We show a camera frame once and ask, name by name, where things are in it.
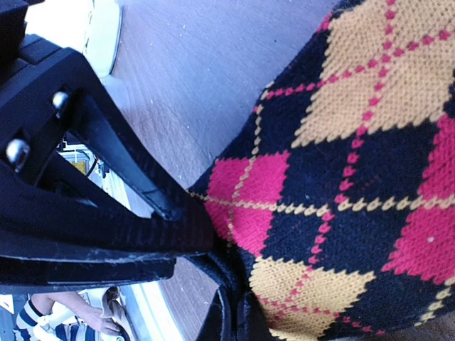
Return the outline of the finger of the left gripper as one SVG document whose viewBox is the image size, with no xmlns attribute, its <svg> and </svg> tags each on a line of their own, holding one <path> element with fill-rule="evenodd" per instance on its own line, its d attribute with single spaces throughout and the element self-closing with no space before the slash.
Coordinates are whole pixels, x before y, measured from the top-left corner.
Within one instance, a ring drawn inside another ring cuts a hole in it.
<svg viewBox="0 0 455 341">
<path fill-rule="evenodd" d="M 72 134 L 152 208 L 135 215 L 56 150 Z M 141 144 L 86 59 L 24 48 L 1 64 L 1 292 L 169 278 L 213 226 Z"/>
</svg>

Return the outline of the black argyle sock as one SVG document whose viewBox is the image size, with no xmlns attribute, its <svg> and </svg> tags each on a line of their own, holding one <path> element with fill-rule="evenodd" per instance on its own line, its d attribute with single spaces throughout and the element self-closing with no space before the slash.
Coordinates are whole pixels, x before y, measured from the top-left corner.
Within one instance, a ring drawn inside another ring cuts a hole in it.
<svg viewBox="0 0 455 341">
<path fill-rule="evenodd" d="M 190 187 L 274 340 L 379 337 L 454 311 L 454 2 L 341 1 Z"/>
</svg>

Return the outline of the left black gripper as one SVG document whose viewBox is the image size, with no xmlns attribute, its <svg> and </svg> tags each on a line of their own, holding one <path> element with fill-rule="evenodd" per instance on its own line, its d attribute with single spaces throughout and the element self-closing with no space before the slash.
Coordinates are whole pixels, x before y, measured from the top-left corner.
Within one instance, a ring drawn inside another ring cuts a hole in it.
<svg viewBox="0 0 455 341">
<path fill-rule="evenodd" d="M 14 76 L 24 68 L 39 65 L 62 50 L 45 38 L 27 34 L 26 14 L 30 6 L 41 1 L 2 1 L 1 2 L 1 93 Z"/>
</svg>

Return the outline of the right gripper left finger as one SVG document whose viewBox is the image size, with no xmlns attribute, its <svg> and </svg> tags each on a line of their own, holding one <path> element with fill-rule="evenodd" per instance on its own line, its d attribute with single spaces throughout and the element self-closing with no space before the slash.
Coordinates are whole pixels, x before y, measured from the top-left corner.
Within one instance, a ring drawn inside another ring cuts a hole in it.
<svg viewBox="0 0 455 341">
<path fill-rule="evenodd" d="M 224 286 L 219 286 L 198 334 L 198 341 L 229 341 L 232 339 L 230 302 Z"/>
</svg>

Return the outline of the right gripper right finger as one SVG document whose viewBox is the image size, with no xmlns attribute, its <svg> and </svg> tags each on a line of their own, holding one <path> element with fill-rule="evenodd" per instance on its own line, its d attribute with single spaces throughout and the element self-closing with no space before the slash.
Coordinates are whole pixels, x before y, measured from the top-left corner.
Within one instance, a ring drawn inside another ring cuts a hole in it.
<svg viewBox="0 0 455 341">
<path fill-rule="evenodd" d="M 274 340 L 259 301 L 251 291 L 246 292 L 237 305 L 237 340 Z"/>
</svg>

